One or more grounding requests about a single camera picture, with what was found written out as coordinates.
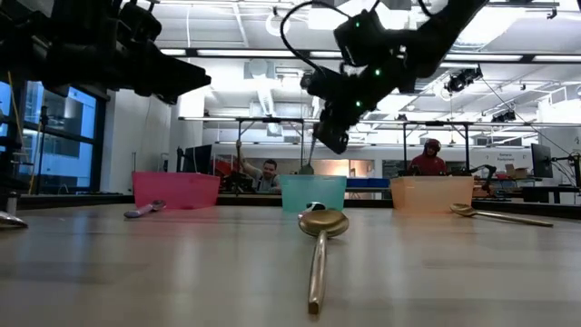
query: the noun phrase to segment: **gold spoon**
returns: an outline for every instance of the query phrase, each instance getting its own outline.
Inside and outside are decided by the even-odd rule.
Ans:
[[[507,221],[507,222],[525,223],[525,224],[530,224],[530,225],[535,225],[535,226],[542,226],[542,227],[553,227],[553,224],[552,223],[547,223],[547,222],[543,222],[543,221],[538,221],[538,220],[533,220],[533,219],[527,219],[527,218],[518,218],[518,217],[507,216],[507,215],[498,214],[498,213],[483,213],[483,212],[478,212],[478,211],[474,210],[474,208],[472,208],[471,206],[469,206],[467,204],[458,204],[458,203],[452,204],[452,205],[450,205],[450,209],[454,213],[457,213],[457,214],[462,215],[462,216],[465,216],[465,217],[472,217],[474,215],[482,215],[482,216],[485,216],[485,217],[499,219],[499,220]]]
[[[327,239],[345,233],[349,228],[349,219],[338,211],[319,210],[303,214],[299,227],[307,235],[317,237],[310,266],[309,313],[319,314],[325,296]]]

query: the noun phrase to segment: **spoon handle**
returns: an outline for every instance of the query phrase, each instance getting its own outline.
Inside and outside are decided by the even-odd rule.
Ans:
[[[527,219],[527,218],[512,217],[512,216],[507,216],[507,215],[504,215],[504,214],[498,214],[498,213],[481,213],[481,212],[478,212],[477,214],[483,215],[483,216],[486,216],[486,217],[490,217],[490,218],[494,218],[494,219],[499,219],[499,220],[507,221],[507,222],[525,223],[525,224],[530,224],[530,225],[535,225],[535,226],[542,226],[542,227],[553,227],[553,224],[552,223],[547,223],[547,222],[533,220],[533,219]]]

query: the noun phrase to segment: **man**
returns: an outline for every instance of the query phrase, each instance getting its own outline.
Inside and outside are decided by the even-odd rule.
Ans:
[[[446,162],[438,158],[442,148],[440,142],[429,139],[424,144],[424,153],[415,157],[409,164],[409,171],[419,171],[422,176],[439,176],[446,174]]]
[[[277,164],[274,160],[269,159],[262,165],[262,170],[253,167],[251,164],[246,162],[246,158],[242,154],[242,143],[240,141],[236,142],[236,149],[240,156],[240,162],[242,170],[247,173],[254,183],[252,187],[256,192],[271,192],[279,193],[281,191],[281,179],[276,174]]]

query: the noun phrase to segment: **ceiling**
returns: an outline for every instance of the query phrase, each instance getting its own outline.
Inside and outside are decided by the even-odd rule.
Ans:
[[[274,6],[290,8],[289,2],[174,0],[169,5],[167,3],[168,1],[162,1],[153,11],[163,25],[162,34],[156,41],[161,48],[284,48],[280,38],[267,31],[266,22]],[[527,9],[504,34],[479,50],[579,53],[581,13],[578,12],[575,0],[563,0],[560,4],[554,19],[547,19],[550,9]],[[298,12],[297,19],[291,21],[287,33],[290,43],[298,49],[336,51],[332,31],[309,29],[308,19],[309,11],[302,10]],[[278,18],[270,23],[278,30]],[[496,23],[493,17],[485,21],[484,27]],[[206,90],[205,101],[210,115],[249,113],[251,104],[258,103],[256,89],[243,81],[243,67],[248,60],[195,58],[191,62],[206,68],[212,76],[212,86]],[[299,60],[272,62],[278,67],[309,68]],[[337,69],[339,62],[326,61],[318,64]],[[447,81],[447,75],[457,71],[458,69],[439,70],[425,84],[437,78]],[[442,83],[433,83],[423,91],[425,96],[409,102],[413,105],[413,113],[408,110],[408,102],[392,99],[393,101],[388,101],[389,105],[385,105],[386,108],[380,108],[379,112],[368,118],[393,119],[394,114],[404,112],[419,120],[446,119],[449,118],[451,110],[453,119],[479,118],[486,121],[489,118],[483,117],[482,113],[490,114],[488,117],[491,117],[494,112],[503,108],[503,101],[506,101],[511,105],[514,103],[516,110],[528,121],[537,117],[537,101],[547,96],[548,92],[561,88],[561,84],[581,82],[581,65],[574,64],[483,64],[482,71],[489,86],[480,81],[454,97],[451,102],[440,96]],[[285,78],[284,83],[273,86],[271,94],[275,106],[297,104],[297,108],[300,108],[298,104],[313,104],[312,97],[299,88],[298,79]],[[397,107],[393,103],[404,105]]]

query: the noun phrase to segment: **table surface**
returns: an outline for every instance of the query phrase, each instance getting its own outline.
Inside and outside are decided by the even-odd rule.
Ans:
[[[2,326],[579,326],[581,225],[347,209],[319,318],[315,240],[281,208],[127,222],[132,206],[20,212],[0,232]]]

